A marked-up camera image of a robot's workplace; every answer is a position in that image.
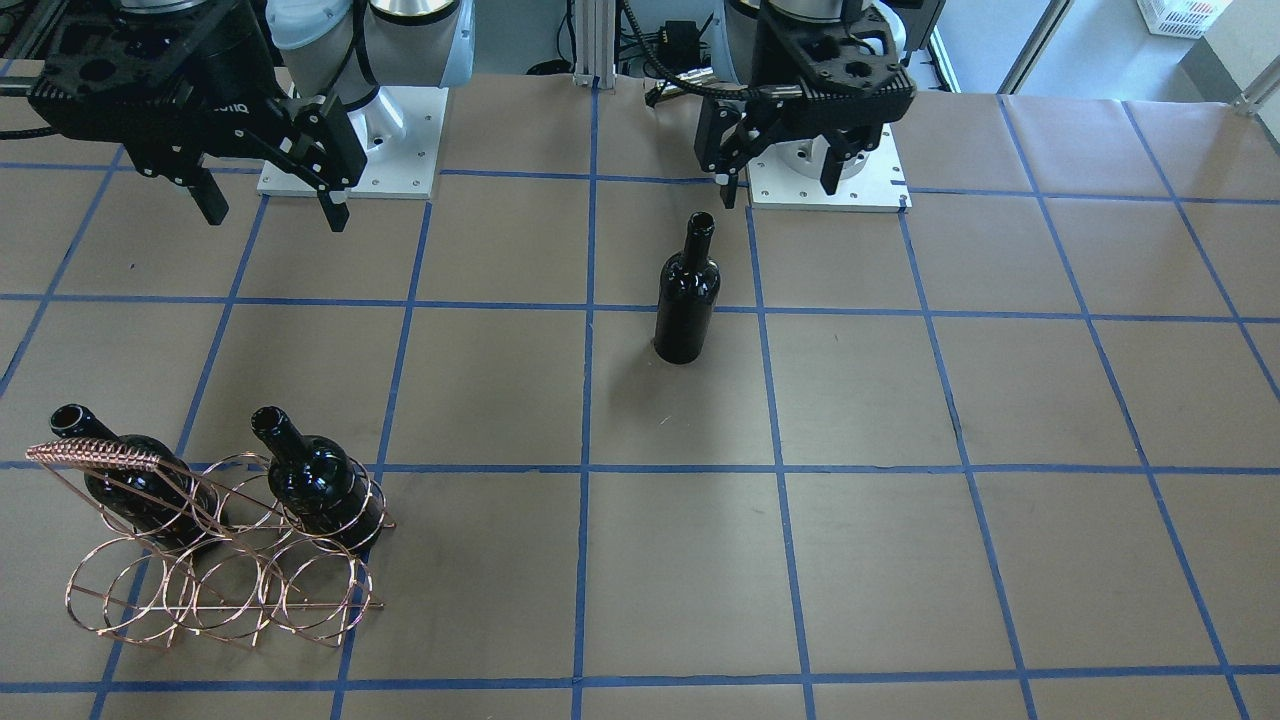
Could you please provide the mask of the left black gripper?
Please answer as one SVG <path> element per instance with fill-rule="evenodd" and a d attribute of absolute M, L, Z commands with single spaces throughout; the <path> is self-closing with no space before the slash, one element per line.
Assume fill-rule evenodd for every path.
<path fill-rule="evenodd" d="M 769 146 L 820 136 L 826 195 L 861 170 L 883 124 L 916 96 L 900 47 L 905 28 L 883 1 L 722 1 L 714 70 L 694 140 L 723 208 L 737 206 L 741 170 Z"/>

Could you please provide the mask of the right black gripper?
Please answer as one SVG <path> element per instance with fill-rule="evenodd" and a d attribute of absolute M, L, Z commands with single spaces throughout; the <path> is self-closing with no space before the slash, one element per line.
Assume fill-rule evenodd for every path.
<path fill-rule="evenodd" d="M 59 135 L 122 145 L 134 169 L 187 188 L 210 225 L 229 204 L 207 158 L 270 161 L 317 190 L 330 232 L 367 156 L 333 95 L 292 97 L 250 1 L 73 1 L 28 90 Z"/>

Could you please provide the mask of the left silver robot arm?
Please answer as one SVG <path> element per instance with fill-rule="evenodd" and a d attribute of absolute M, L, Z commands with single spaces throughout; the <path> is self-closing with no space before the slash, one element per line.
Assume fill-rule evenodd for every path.
<path fill-rule="evenodd" d="M 882 1 L 726 1 L 701 97 L 698 165 L 731 209 L 745 184 L 776 209 L 910 206 L 892 127 L 916 96 Z"/>

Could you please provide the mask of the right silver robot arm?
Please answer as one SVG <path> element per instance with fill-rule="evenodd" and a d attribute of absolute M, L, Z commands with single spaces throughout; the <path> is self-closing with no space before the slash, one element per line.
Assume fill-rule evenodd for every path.
<path fill-rule="evenodd" d="M 35 77 L 3 81 L 46 135 L 118 143 L 210 225 L 228 201 L 206 160 L 260 160 L 259 191 L 433 196 L 451 88 L 474 72 L 470 1 L 73 1 Z"/>

